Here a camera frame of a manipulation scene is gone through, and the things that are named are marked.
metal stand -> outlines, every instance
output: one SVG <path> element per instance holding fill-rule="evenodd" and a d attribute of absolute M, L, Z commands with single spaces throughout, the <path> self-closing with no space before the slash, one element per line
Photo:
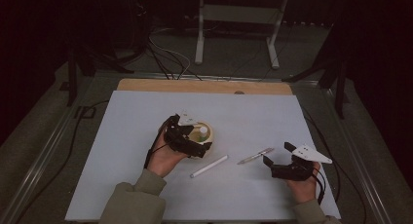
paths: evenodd
<path fill-rule="evenodd" d="M 279 68 L 279 60 L 277 57 L 274 44 L 277 34 L 282 24 L 283 12 L 288 0 L 282 0 L 282 4 L 278 9 L 273 8 L 252 8 L 238 6 L 221 6 L 205 4 L 204 0 L 200 0 L 200 15 L 197 50 L 195 53 L 195 63 L 203 63 L 204 56 L 204 20 L 218 21 L 233 21 L 233 22 L 252 22 L 252 23 L 267 23 L 274 25 L 274 31 L 271 37 L 267 38 L 268 53 L 270 55 L 271 66 Z"/>

metal frame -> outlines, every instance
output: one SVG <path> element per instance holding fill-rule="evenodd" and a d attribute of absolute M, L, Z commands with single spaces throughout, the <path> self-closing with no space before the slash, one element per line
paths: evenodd
<path fill-rule="evenodd" d="M 51 133 L 47 143 L 43 146 L 42 151 L 39 153 L 36 160 L 31 165 L 12 200 L 0 217 L 0 223 L 12 224 L 16 223 L 16 221 L 18 220 L 37 183 L 42 177 L 46 166 L 54 155 L 54 152 L 57 149 L 58 144 L 60 143 L 60 140 L 64 135 L 64 132 L 70 120 L 72 119 L 73 113 L 77 109 L 77 106 L 79 105 L 79 103 L 83 99 L 84 94 L 91 85 L 92 79 L 92 77 L 84 78 L 78 92 L 79 95 L 75 99 L 73 99 L 72 105 L 65 109 L 55 129 Z"/>
<path fill-rule="evenodd" d="M 204 59 L 204 20 L 237 21 L 274 25 L 273 34 L 267 38 L 267 47 L 271 66 L 273 68 L 279 68 L 279 59 L 274 44 L 282 24 L 282 17 L 287 2 L 288 0 L 282 0 L 281 6 L 278 9 L 273 9 L 209 5 L 205 4 L 204 0 L 200 0 L 198 42 L 195 52 L 195 63 L 202 64 Z"/>
<path fill-rule="evenodd" d="M 357 150 L 357 145 L 350 137 L 349 130 L 347 129 L 346 125 L 340 120 L 339 116 L 335 111 L 333 105 L 334 94 L 332 93 L 332 90 L 324 90 L 323 95 L 325 98 L 325 102 L 328 106 L 328 109 L 330 110 L 330 114 L 338 127 L 338 130 L 344 136 L 344 139 L 347 144 L 346 148 L 349 150 L 351 156 L 350 159 L 352 160 L 352 164 L 355 167 L 358 179 L 361 183 L 362 188 L 364 189 L 364 195 L 370 203 L 370 207 L 374 213 L 374 216 L 377 219 L 377 222 L 382 224 L 393 223 L 388 212 L 386 211 L 386 208 L 382 202 L 376 185 L 374 184 L 373 179 L 369 175 L 368 170 L 364 165 L 363 158 Z"/>

black cable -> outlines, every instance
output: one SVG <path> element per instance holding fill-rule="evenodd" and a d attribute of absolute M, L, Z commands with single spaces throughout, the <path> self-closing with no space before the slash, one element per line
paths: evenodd
<path fill-rule="evenodd" d="M 306 114 L 309 117 L 304 117 L 311 125 L 313 125 L 313 127 L 316 129 L 319 138 L 321 139 L 322 144 L 324 145 L 325 149 L 327 150 L 328 156 L 331 158 L 331 160 L 333 160 L 333 162 L 336 162 L 336 160 L 334 159 L 330 147 L 327 144 L 327 141 L 324 138 L 324 135 L 322 134 L 321 130 L 319 129 L 319 127 L 316 125 L 316 122 L 314 121 L 313 117 L 310 115 L 309 111 L 304 108 L 303 106 L 301 106 L 301 108 L 304 110 L 304 112 L 306 112 Z M 334 166 L 334 170 L 336 172 L 337 175 L 337 193 L 336 193 L 336 197 L 334 198 L 335 202 L 337 203 L 339 198 L 340 198 L 340 194 L 341 194 L 341 177 L 340 177 L 340 172 L 338 171 L 338 165 L 336 163 L 333 163 Z"/>
<path fill-rule="evenodd" d="M 154 151 L 152 151 L 152 152 L 151 152 L 151 154 L 154 154 L 156 151 L 158 151 L 158 150 L 160 150 L 160 149 L 162 149 L 162 148 L 164 148 L 164 147 L 168 146 L 170 143 L 172 143 L 172 141 L 171 141 L 171 142 L 168 142 L 168 143 L 165 143 L 165 144 L 164 144 L 164 145 L 162 145 L 161 147 L 159 147 L 159 148 L 155 149 Z"/>
<path fill-rule="evenodd" d="M 352 179 L 349 177 L 349 175 L 346 173 L 346 171 L 340 166 L 340 164 L 338 163 L 338 161 L 333 157 L 333 155 L 332 155 L 332 153 L 331 153 L 331 150 L 330 150 L 330 148 L 329 148 L 329 146 L 328 146 L 328 144 L 327 144 L 327 141 L 325 140 L 324 135 L 322 134 L 322 132 L 321 132 L 321 130 L 319 129 L 319 127 L 316 125 L 316 122 L 315 122 L 314 119 L 311 117 L 310 113 L 307 111 L 306 108 L 304 108 L 303 106 L 301 106 L 301 107 L 302 107 L 302 109 L 306 112 L 306 114 L 309 116 L 309 119 L 308 119 L 308 118 L 306 118 L 306 119 L 311 122 L 311 124 L 315 127 L 317 133 L 319 134 L 319 138 L 321 139 L 321 141 L 322 141 L 322 143 L 324 144 L 324 146 L 325 146 L 325 148 L 326 148 L 326 150 L 327 150 L 327 152 L 328 152 L 331 160 L 333 161 L 334 167 L 335 167 L 335 168 L 338 167 L 338 168 L 343 172 L 343 174 L 345 175 L 345 177 L 349 180 L 349 182 L 352 184 L 353 188 L 355 189 L 355 191 L 356 191 L 356 193 L 357 193 L 357 195 L 358 195 L 358 197 L 359 197 L 359 199 L 360 199 L 360 201 L 361 201 L 362 208 L 363 208 L 363 223 L 366 223 L 366 219 L 367 219 L 367 209 L 366 209 L 366 205 L 365 205 L 365 203 L 364 203 L 364 200 L 363 200 L 363 198 L 362 198 L 362 195 L 361 195 L 360 191 L 358 190 L 358 188 L 357 188 L 357 186 L 355 185 L 355 183 L 353 182 L 353 180 L 352 180 Z M 339 178 L 339 172 L 338 172 L 337 169 L 336 169 L 336 173 L 337 173 L 337 178 Z M 338 195 L 337 195 L 337 200 L 336 200 L 336 202 L 338 201 L 338 196 L 340 195 L 340 187 L 341 187 L 341 184 L 339 183 L 339 189 L 338 189 Z"/>
<path fill-rule="evenodd" d="M 85 114 L 95 108 L 97 105 L 102 104 L 102 103 L 107 103 L 109 102 L 109 100 L 104 100 L 101 102 L 98 102 L 90 107 L 88 107 L 87 109 L 85 109 L 85 111 L 83 111 L 80 116 L 78 121 L 76 122 L 76 126 L 75 126 L 75 130 L 73 132 L 73 136 L 72 136 L 72 140 L 70 142 L 70 147 L 69 147 L 69 152 L 66 156 L 66 159 L 64 160 L 63 164 L 60 166 L 60 168 L 58 169 L 58 171 L 55 173 L 55 175 L 46 183 L 46 185 L 40 189 L 40 191 L 32 198 L 32 200 L 24 207 L 24 210 L 21 212 L 18 220 L 16 221 L 16 223 L 19 223 L 21 221 L 21 219 L 24 217 L 24 215 L 26 214 L 26 212 L 28 211 L 28 209 L 34 204 L 34 202 L 40 197 L 40 195 L 43 194 L 43 192 L 55 181 L 55 179 L 60 175 L 60 173 L 63 171 L 63 169 L 66 167 L 67 163 L 69 162 L 69 159 L 72 155 L 73 152 L 73 148 L 74 148 L 74 143 L 75 143 L 75 139 L 76 139 L 76 134 L 77 134 L 77 129 L 79 128 L 80 122 L 83 119 L 83 117 L 85 116 Z"/>
<path fill-rule="evenodd" d="M 319 173 L 319 175 L 321 175 L 322 181 L 323 181 L 323 183 L 324 183 L 323 188 L 324 188 L 324 192 L 325 192 L 325 187 L 327 186 L 327 184 L 326 184 L 326 182 L 325 182 L 325 177 L 324 177 L 324 175 L 322 175 L 322 173 L 320 173 L 318 169 L 316 169 L 316 168 L 313 168 L 313 169 L 315 169 L 315 170 Z"/>
<path fill-rule="evenodd" d="M 322 186 L 321 181 L 319 181 L 319 179 L 315 175 L 312 174 L 312 177 L 319 184 L 319 197 L 317 198 L 317 201 L 319 205 L 321 205 L 322 199 L 324 198 L 325 187 Z"/>
<path fill-rule="evenodd" d="M 161 69 L 161 71 L 165 74 L 165 76 L 167 77 L 168 80 L 170 80 L 168 72 L 170 72 L 166 67 L 164 67 L 164 65 L 159 61 L 159 59 L 156 57 L 154 50 L 148 46 L 148 50 L 149 52 L 152 54 L 152 57 L 155 59 L 155 61 L 157 62 L 159 68 Z"/>
<path fill-rule="evenodd" d="M 162 55 L 162 54 L 160 54 L 160 53 L 158 53 L 158 52 L 156 52 L 156 51 L 154 51 L 154 53 L 157 54 L 158 56 L 161 56 L 161 57 L 163 57 L 163 58 L 165 58 L 165 59 L 168 59 L 169 61 L 171 61 L 171 62 L 173 62 L 173 63 L 176 63 L 176 64 L 180 65 L 180 66 L 182 67 L 181 71 L 184 71 L 184 68 L 185 68 L 184 65 L 182 64 L 182 62 L 181 62 L 173 53 L 170 53 L 170 55 L 173 56 L 176 60 L 174 60 L 174 59 L 172 59 L 172 58 L 170 58 L 170 57 L 164 56 L 164 55 Z M 189 72 L 189 73 L 192 74 L 193 76 L 197 77 L 200 81 L 203 80 L 203 79 L 201 79 L 197 74 L 195 74 L 194 72 L 192 72 L 192 71 L 190 71 L 190 70 L 187 70 L 187 72 Z"/>

sleeve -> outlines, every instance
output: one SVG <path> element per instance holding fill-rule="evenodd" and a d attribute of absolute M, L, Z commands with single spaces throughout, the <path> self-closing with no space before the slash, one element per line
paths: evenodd
<path fill-rule="evenodd" d="M 133 186 L 129 183 L 116 185 L 106 204 L 99 224 L 151 224 L 161 223 L 165 200 L 159 198 L 166 181 L 144 169 Z"/>
<path fill-rule="evenodd" d="M 325 216 L 317 200 L 311 200 L 294 208 L 295 216 L 300 224 L 340 224 L 333 216 Z"/>

human hand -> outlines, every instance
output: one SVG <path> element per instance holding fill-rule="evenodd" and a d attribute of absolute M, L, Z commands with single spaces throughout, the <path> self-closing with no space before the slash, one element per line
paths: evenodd
<path fill-rule="evenodd" d="M 161 129 L 161 134 L 155 143 L 153 153 L 149 160 L 147 169 L 161 177 L 167 176 L 175 166 L 188 155 L 170 149 L 164 140 L 166 128 Z"/>
<path fill-rule="evenodd" d="M 317 176 L 320 165 L 316 162 L 313 162 L 313 165 L 315 168 L 313 170 L 315 172 L 314 175 Z M 312 176 L 305 181 L 286 180 L 286 184 L 291 189 L 294 200 L 298 204 L 302 204 L 316 198 L 317 181 Z"/>

